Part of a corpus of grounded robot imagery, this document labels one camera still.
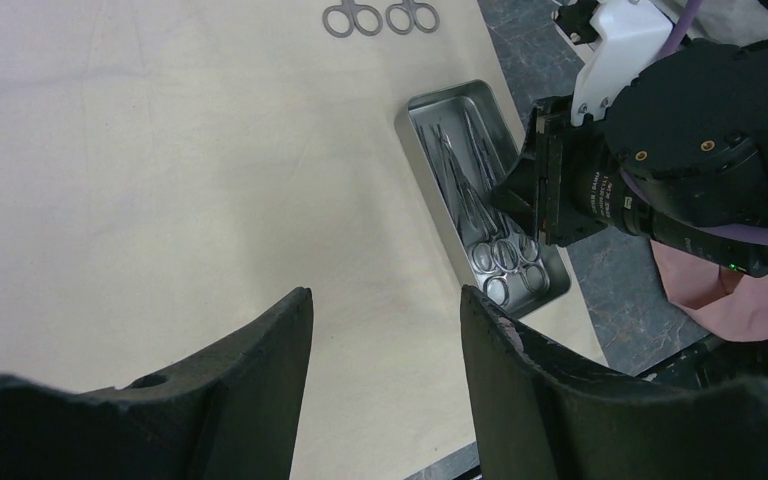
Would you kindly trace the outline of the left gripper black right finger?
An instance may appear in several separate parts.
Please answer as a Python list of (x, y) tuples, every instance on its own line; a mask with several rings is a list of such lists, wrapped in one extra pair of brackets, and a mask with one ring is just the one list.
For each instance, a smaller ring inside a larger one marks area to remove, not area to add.
[(768, 479), (768, 377), (700, 390), (590, 360), (461, 291), (486, 479)]

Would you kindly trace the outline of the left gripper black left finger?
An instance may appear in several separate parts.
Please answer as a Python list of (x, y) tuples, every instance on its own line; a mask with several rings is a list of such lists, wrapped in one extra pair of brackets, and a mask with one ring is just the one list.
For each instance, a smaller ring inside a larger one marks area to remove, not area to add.
[(0, 374), (0, 479), (286, 479), (313, 325), (312, 293), (297, 288), (121, 389)]

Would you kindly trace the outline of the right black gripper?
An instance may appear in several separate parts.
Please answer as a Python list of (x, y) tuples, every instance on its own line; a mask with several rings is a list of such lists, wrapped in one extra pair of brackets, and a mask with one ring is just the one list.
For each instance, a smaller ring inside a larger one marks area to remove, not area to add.
[(493, 208), (525, 234), (548, 246), (568, 247), (607, 225), (576, 205), (576, 184), (600, 156), (593, 123), (575, 127), (572, 97), (537, 100), (519, 158), (489, 194)]

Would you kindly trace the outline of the metal instrument tray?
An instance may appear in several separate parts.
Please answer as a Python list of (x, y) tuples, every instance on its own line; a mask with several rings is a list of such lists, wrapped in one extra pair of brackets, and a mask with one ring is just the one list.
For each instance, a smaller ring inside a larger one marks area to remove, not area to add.
[[(482, 131), (496, 148), (502, 164), (500, 177), (502, 180), (508, 169), (516, 162), (518, 148), (502, 116), (493, 91), (486, 82), (473, 80), (415, 96), (399, 111), (394, 126), (457, 280), (463, 285), (472, 285), (478, 288), (486, 295), (471, 273), (466, 254), (460, 246), (454, 225), (417, 133), (417, 128), (421, 125), (430, 127), (434, 124), (441, 124), (451, 140), (458, 160), (464, 160), (466, 158), (465, 132), (460, 120), (460, 113), (464, 108), (469, 110), (473, 119), (481, 125)], [(548, 290), (533, 298), (529, 297), (523, 304), (514, 307), (502, 307), (486, 295), (516, 320), (526, 317), (542, 306), (565, 295), (572, 284), (559, 250), (555, 247), (543, 246), (539, 241), (527, 234), (525, 235), (534, 240), (539, 247), (540, 259), (550, 280)]]

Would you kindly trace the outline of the beige cloth wrap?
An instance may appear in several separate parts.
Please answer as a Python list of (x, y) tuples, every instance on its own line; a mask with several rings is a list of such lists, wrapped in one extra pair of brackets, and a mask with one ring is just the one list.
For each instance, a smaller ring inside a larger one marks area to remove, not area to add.
[(403, 479), (475, 439), (460, 285), (395, 131), (485, 81), (475, 1), (338, 39), (322, 1), (0, 1), (0, 373), (122, 387), (314, 298), (295, 479)]

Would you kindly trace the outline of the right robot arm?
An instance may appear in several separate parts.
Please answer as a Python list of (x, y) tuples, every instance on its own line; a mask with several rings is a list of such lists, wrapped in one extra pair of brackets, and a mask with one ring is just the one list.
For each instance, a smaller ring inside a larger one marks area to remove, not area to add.
[(697, 41), (625, 86), (602, 119), (537, 101), (493, 207), (547, 245), (607, 227), (768, 275), (768, 40)]

